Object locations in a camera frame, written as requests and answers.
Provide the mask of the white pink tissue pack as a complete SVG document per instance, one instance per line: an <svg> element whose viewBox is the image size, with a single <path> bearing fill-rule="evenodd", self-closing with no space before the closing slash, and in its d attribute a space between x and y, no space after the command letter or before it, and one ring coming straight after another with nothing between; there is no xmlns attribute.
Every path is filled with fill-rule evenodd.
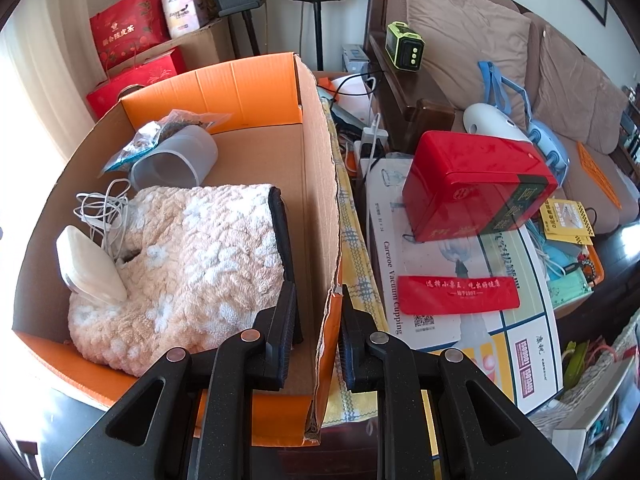
<svg viewBox="0 0 640 480"><path fill-rule="evenodd" d="M205 0L162 0L169 36L177 39L209 22Z"/></svg>

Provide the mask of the green black portable device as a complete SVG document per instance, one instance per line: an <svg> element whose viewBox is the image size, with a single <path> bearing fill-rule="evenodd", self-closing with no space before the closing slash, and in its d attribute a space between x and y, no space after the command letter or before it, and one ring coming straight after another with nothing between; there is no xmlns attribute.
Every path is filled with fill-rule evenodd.
<svg viewBox="0 0 640 480"><path fill-rule="evenodd" d="M424 40L407 23L393 21L387 25L385 51L390 62L398 70L420 70Z"/></svg>

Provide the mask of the red flat pouch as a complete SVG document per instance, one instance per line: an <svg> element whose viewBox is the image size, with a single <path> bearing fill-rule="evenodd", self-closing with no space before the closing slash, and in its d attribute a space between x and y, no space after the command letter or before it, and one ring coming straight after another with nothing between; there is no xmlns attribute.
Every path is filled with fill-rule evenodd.
<svg viewBox="0 0 640 480"><path fill-rule="evenodd" d="M408 315L479 314L520 307L513 278L440 278L408 275L398 280L399 310Z"/></svg>

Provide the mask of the white handheld device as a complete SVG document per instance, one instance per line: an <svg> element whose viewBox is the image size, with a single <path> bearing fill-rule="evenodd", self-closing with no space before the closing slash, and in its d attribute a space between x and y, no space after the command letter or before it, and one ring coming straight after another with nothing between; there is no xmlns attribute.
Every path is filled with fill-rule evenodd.
<svg viewBox="0 0 640 480"><path fill-rule="evenodd" d="M467 107L463 112L463 125L467 133L532 143L508 115L486 103Z"/></svg>

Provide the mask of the white vacuum cupping box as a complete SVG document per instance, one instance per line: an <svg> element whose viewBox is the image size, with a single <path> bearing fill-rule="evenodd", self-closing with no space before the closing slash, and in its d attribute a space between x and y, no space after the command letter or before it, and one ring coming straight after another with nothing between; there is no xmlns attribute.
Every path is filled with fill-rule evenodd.
<svg viewBox="0 0 640 480"><path fill-rule="evenodd" d="M410 166L383 158L364 180L388 328L414 350L462 351L529 414L564 388L558 329L529 232L417 242L402 201Z"/></svg>

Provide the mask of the white power strip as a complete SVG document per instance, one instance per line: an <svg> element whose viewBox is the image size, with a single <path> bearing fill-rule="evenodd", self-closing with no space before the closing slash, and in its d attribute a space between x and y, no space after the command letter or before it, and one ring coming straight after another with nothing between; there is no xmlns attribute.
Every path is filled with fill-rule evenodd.
<svg viewBox="0 0 640 480"><path fill-rule="evenodd" d="M368 166L386 156L388 152L388 133L383 128L382 116L376 113L369 127L364 127L360 139L354 143L356 175L363 177Z"/></svg>

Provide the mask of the red tin box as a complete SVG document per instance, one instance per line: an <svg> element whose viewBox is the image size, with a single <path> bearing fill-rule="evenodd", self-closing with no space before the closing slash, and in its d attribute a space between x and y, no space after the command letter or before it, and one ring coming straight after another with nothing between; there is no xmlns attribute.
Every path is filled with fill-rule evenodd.
<svg viewBox="0 0 640 480"><path fill-rule="evenodd" d="M517 229L557 187L533 144L431 130L416 147L402 200L423 243Z"/></svg>

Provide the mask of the brown cardboard box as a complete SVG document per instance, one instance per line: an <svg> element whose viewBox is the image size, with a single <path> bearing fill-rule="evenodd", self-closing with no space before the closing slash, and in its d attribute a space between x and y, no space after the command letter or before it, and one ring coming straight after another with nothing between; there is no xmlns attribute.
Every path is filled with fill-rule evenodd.
<svg viewBox="0 0 640 480"><path fill-rule="evenodd" d="M142 64L150 58L157 58L171 49L181 52L187 70L234 60L228 18L216 18L195 32L189 32L136 54L133 58L110 68L107 76L115 77L123 70Z"/></svg>

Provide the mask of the grey plastic cup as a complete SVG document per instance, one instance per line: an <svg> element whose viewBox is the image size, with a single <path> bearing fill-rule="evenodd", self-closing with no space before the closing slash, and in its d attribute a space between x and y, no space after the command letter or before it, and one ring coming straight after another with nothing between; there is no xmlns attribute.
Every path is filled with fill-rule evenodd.
<svg viewBox="0 0 640 480"><path fill-rule="evenodd" d="M188 125L131 167L129 180L137 191L151 186L200 186L218 158L213 137L202 127Z"/></svg>

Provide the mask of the yellow booklet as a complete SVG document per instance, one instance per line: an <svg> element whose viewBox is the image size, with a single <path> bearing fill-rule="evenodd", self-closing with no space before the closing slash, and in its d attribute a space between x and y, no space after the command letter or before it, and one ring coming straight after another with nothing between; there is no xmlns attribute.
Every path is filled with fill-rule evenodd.
<svg viewBox="0 0 640 480"><path fill-rule="evenodd" d="M581 203L576 200L548 198L539 212L547 240L580 246L592 245L594 231Z"/></svg>

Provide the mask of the orange cardboard box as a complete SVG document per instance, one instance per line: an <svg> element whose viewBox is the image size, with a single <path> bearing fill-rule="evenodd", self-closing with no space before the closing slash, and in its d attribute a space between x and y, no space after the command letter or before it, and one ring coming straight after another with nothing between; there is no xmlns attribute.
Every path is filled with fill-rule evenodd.
<svg viewBox="0 0 640 480"><path fill-rule="evenodd" d="M56 241L78 225L77 195L110 186L107 159L175 110L213 116L195 149L216 148L217 160L199 184L130 198L116 243L127 299L94 304L67 288ZM293 282L303 342L283 391L256 392L253 441L316 444L342 302L333 142L314 74L293 53L207 66L125 96L79 144L43 207L18 274L17 337L58 377L110 405L167 350L218 347Z"/></svg>

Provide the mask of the red chocolate gift box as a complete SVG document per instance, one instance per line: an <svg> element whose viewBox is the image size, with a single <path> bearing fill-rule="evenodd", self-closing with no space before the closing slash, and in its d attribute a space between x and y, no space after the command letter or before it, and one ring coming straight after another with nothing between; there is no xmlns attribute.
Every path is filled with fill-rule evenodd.
<svg viewBox="0 0 640 480"><path fill-rule="evenodd" d="M101 119L123 96L185 71L186 63L180 49L173 48L101 82L87 94L87 102L94 118Z"/></svg>

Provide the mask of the orange paper sheet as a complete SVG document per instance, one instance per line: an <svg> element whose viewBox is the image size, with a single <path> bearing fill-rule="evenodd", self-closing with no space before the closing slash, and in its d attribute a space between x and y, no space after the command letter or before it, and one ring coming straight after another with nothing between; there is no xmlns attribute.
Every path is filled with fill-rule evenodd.
<svg viewBox="0 0 640 480"><path fill-rule="evenodd" d="M597 162L593 159L590 153L585 148L585 145L578 142L577 151L580 160L580 166L582 170L593 180L593 182L600 188L604 195L616 206L617 209L622 210L623 205L618 198L615 188L608 177L598 166Z"/></svg>

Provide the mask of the brown sofa cushion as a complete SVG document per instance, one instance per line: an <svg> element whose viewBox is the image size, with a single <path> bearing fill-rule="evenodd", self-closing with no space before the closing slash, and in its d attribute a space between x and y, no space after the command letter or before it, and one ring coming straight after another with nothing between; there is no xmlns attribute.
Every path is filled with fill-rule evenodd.
<svg viewBox="0 0 640 480"><path fill-rule="evenodd" d="M526 85L532 21L511 0L386 0L386 21L405 22L423 38L421 70L454 107L454 131L463 129L463 111L484 100L478 62L494 62Z"/></svg>
<svg viewBox="0 0 640 480"><path fill-rule="evenodd" d="M597 64L540 16L530 19L525 89L555 134L611 154L627 99Z"/></svg>

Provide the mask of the red gift bag chinese text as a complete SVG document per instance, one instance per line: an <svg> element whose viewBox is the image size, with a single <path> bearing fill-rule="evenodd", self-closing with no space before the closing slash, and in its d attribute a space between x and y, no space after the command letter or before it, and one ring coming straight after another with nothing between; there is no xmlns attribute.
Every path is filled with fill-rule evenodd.
<svg viewBox="0 0 640 480"><path fill-rule="evenodd" d="M162 0L119 0L93 15L90 28L106 72L170 39Z"/></svg>

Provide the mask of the yellow plaid bed sheet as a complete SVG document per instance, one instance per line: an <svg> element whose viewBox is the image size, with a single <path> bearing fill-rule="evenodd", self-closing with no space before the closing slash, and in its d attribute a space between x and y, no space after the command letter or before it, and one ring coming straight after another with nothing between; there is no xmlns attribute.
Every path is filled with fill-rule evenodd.
<svg viewBox="0 0 640 480"><path fill-rule="evenodd" d="M352 306L372 315L376 326L388 329L382 298L375 284L375 278L363 239L358 214L354 202L354 193L347 169L338 144L336 127L329 111L329 99L320 98L323 111L326 113L330 138L332 141L333 160L336 169L337 203L340 213L340 242L342 254L343 288L349 292ZM328 404L324 413L321 428L364 422L376 415L378 401L373 393L351 393L344 382L340 352L335 351L335 360Z"/></svg>

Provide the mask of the dark wooden sofa frame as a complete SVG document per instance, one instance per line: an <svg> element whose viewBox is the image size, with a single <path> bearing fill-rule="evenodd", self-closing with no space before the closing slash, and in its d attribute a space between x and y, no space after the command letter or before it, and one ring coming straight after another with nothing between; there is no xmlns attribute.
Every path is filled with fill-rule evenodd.
<svg viewBox="0 0 640 480"><path fill-rule="evenodd" d="M454 107L426 70L398 70L385 52L387 0L369 0L364 50L371 66L382 70L374 92L390 148L412 154L427 130L449 130L454 123Z"/></svg>

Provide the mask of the bag of brown dried herbs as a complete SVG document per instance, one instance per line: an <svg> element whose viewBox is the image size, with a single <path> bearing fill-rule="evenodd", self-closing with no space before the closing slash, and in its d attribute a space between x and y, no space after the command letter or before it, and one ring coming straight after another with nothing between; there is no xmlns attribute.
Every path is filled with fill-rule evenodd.
<svg viewBox="0 0 640 480"><path fill-rule="evenodd" d="M208 131L230 118L231 115L228 113L198 114L188 110L172 110L165 117L152 120L140 127L134 137L107 161L101 174L111 171L129 171L135 162L155 150L160 142L171 138L186 126L199 126Z"/></svg>

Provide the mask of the white curtain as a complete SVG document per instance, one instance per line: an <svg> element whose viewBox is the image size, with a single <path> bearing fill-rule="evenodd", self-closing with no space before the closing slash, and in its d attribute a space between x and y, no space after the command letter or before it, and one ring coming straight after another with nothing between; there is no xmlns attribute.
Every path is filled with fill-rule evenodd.
<svg viewBox="0 0 640 480"><path fill-rule="evenodd" d="M96 120L86 95L104 76L88 0L21 0L1 33L30 110L64 158Z"/></svg>

